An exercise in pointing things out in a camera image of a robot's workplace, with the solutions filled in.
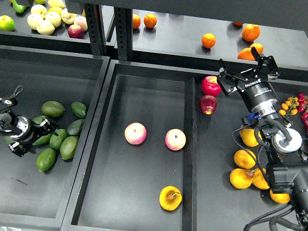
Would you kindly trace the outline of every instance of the black tray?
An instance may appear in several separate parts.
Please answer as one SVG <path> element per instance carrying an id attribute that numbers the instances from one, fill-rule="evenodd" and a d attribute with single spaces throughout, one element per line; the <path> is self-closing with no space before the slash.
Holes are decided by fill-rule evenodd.
<path id="1" fill-rule="evenodd" d="M 55 122 L 66 129 L 78 119 L 70 108 L 72 102 L 83 102 L 89 108 L 73 161 L 58 157 L 46 173 L 38 171 L 36 159 L 48 145 L 37 146 L 18 157 L 0 139 L 0 226 L 59 229 L 109 58 L 6 46 L 0 46 L 0 57 L 1 96 L 11 95 L 17 85 L 24 86 L 17 96 L 18 105 L 13 108 L 17 115 L 33 119 L 42 115 L 44 102 L 55 100 L 66 109 Z"/>
<path id="2" fill-rule="evenodd" d="M 201 113 L 198 101 L 204 76 L 216 74 L 150 64 L 111 61 L 98 110 L 73 186 L 63 231 L 243 230 L 252 219 L 280 204 L 268 190 L 251 186 L 235 189 L 229 181 L 240 148 L 231 133 L 249 114 L 239 94 L 217 97 L 212 116 Z M 307 91 L 306 83 L 276 80 L 280 98 Z M 304 135 L 299 115 L 293 128 Z M 125 127 L 141 122 L 148 131 L 140 146 L 129 145 Z M 168 150 L 164 135 L 171 128 L 184 131 L 185 147 Z M 262 166 L 267 159 L 262 155 Z M 159 206 L 167 185 L 183 192 L 173 212 Z M 295 213 L 286 217 L 296 223 Z M 253 227 L 268 229 L 268 224 Z"/>
<path id="3" fill-rule="evenodd" d="M 195 226 L 193 77 L 203 75 L 111 62 L 95 115 L 98 128 L 90 131 L 93 143 L 86 145 L 63 230 L 179 231 Z M 148 132 L 139 146 L 124 137 L 132 122 L 144 124 Z M 173 128 L 184 131 L 187 139 L 177 152 L 164 140 Z M 168 185 L 183 193 L 182 204 L 173 212 L 163 210 L 158 200 Z"/>

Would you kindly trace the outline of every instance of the red chili pepper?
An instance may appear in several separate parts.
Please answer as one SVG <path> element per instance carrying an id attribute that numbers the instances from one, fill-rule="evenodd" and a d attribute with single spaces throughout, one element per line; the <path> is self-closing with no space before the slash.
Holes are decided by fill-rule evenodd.
<path id="1" fill-rule="evenodd" d="M 306 134 L 308 134 L 308 121 L 304 116 L 301 116 L 302 121 L 304 122 L 305 128 L 306 128 Z"/>
<path id="2" fill-rule="evenodd" d="M 297 111 L 298 112 L 303 112 L 304 110 L 305 110 L 305 108 L 300 106 Z"/>
<path id="3" fill-rule="evenodd" d="M 299 106 L 299 107 L 305 107 L 305 102 L 300 102 L 300 103 L 298 104 L 298 106 Z"/>
<path id="4" fill-rule="evenodd" d="M 302 102 L 304 102 L 305 101 L 305 96 L 300 96 L 299 98 L 298 98 L 298 102 L 300 102 L 300 103 L 302 103 Z"/>

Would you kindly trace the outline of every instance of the shelf post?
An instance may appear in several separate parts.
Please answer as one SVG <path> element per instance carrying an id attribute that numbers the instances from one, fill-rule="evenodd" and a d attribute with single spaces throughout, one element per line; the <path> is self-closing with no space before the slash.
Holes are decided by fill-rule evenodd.
<path id="1" fill-rule="evenodd" d="M 85 13 L 93 55 L 106 56 L 106 38 L 100 5 L 86 4 Z"/>
<path id="2" fill-rule="evenodd" d="M 131 61 L 133 53 L 132 9 L 114 7 L 118 59 Z"/>

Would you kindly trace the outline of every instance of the cherry tomato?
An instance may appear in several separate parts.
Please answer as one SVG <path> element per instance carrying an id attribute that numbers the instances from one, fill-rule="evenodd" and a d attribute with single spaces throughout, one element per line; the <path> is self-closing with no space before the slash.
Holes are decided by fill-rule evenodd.
<path id="1" fill-rule="evenodd" d="M 286 105 L 285 103 L 281 104 L 281 107 L 283 110 L 288 110 L 288 105 Z"/>
<path id="2" fill-rule="evenodd" d="M 286 111 L 283 110 L 283 109 L 281 109 L 281 110 L 279 110 L 279 113 L 280 113 L 281 115 L 285 116 Z"/>
<path id="3" fill-rule="evenodd" d="M 292 114 L 293 116 L 296 115 L 296 114 L 297 114 L 297 109 L 291 110 L 291 114 Z"/>

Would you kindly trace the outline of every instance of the pink apple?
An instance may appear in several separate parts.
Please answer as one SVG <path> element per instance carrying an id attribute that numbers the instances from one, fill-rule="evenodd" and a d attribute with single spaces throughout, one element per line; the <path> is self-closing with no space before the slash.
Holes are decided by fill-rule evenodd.
<path id="1" fill-rule="evenodd" d="M 67 32 L 70 38 L 83 39 L 83 29 L 79 25 L 70 25 Z"/>
<path id="2" fill-rule="evenodd" d="M 165 136 L 165 144 L 168 149 L 177 151 L 184 147 L 186 136 L 180 129 L 171 129 Z"/>
<path id="3" fill-rule="evenodd" d="M 126 127 L 124 135 L 128 143 L 141 144 L 146 138 L 146 129 L 141 123 L 132 123 Z"/>
<path id="4" fill-rule="evenodd" d="M 83 32 L 88 29 L 87 19 L 84 16 L 78 16 L 74 20 L 74 24 L 81 26 Z"/>

